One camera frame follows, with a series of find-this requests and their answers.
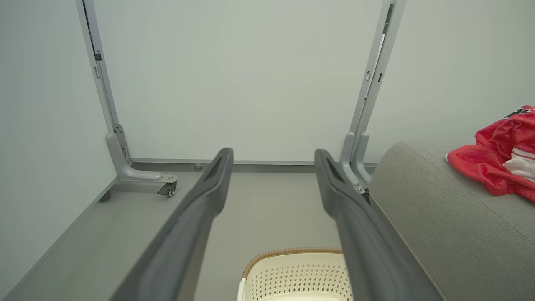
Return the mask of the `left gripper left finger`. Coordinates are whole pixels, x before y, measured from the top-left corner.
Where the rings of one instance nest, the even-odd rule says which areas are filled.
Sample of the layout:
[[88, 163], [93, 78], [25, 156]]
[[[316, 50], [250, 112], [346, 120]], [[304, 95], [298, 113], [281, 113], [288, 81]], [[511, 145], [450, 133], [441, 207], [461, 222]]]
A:
[[225, 207], [234, 164], [223, 148], [111, 297], [112, 301], [192, 301], [214, 219]]

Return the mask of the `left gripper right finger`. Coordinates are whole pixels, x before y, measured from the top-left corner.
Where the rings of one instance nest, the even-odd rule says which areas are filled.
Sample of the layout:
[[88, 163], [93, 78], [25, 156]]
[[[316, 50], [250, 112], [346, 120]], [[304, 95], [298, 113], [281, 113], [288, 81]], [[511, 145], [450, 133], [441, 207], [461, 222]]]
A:
[[356, 300], [441, 301], [443, 296], [389, 222], [325, 149], [314, 153], [324, 210], [335, 221]]

